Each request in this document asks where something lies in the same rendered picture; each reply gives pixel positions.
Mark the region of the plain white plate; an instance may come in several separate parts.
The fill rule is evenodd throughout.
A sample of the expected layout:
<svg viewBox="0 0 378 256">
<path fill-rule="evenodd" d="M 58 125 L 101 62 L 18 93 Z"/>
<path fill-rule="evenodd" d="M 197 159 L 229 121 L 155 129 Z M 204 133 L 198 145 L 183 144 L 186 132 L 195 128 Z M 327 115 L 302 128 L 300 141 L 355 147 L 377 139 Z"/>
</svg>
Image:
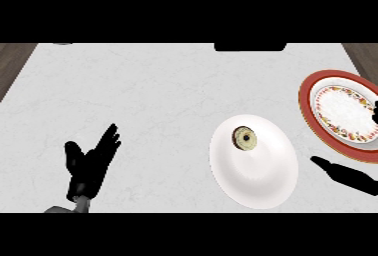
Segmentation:
<svg viewBox="0 0 378 256">
<path fill-rule="evenodd" d="M 251 151 L 234 145 L 240 126 L 257 136 Z M 263 117 L 237 115 L 220 124 L 212 137 L 210 166 L 222 190 L 241 205 L 271 209 L 291 196 L 299 179 L 296 150 L 284 131 Z"/>
</svg>

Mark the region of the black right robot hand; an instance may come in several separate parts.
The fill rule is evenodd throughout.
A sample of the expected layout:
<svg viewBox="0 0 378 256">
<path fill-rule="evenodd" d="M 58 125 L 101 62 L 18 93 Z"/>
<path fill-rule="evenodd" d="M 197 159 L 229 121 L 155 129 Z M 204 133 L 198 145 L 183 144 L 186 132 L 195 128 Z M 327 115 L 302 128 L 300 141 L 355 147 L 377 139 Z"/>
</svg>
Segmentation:
<svg viewBox="0 0 378 256">
<path fill-rule="evenodd" d="M 340 164 L 331 163 L 319 156 L 312 156 L 310 160 L 322 168 L 336 182 L 372 196 L 378 196 L 378 180 L 367 173 Z"/>
</svg>

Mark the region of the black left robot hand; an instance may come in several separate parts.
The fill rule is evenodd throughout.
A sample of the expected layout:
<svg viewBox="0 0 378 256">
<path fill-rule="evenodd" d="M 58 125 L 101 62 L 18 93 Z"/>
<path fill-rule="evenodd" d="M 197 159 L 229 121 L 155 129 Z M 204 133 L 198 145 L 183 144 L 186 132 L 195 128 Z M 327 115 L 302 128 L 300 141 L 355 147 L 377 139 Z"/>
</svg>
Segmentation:
<svg viewBox="0 0 378 256">
<path fill-rule="evenodd" d="M 80 196 L 98 196 L 108 167 L 121 145 L 118 127 L 113 124 L 87 153 L 74 141 L 65 143 L 67 169 L 71 174 L 67 199 L 74 202 Z"/>
</svg>

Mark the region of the red-rimmed floral plate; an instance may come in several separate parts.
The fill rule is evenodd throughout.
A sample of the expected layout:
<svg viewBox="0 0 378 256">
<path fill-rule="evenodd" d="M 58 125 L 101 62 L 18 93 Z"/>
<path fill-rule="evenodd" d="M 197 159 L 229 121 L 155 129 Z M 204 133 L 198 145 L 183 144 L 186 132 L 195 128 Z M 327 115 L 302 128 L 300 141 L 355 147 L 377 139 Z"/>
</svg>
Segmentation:
<svg viewBox="0 0 378 256">
<path fill-rule="evenodd" d="M 305 79 L 299 105 L 322 142 L 346 157 L 378 164 L 378 124 L 372 120 L 378 86 L 340 70 L 322 70 Z"/>
</svg>

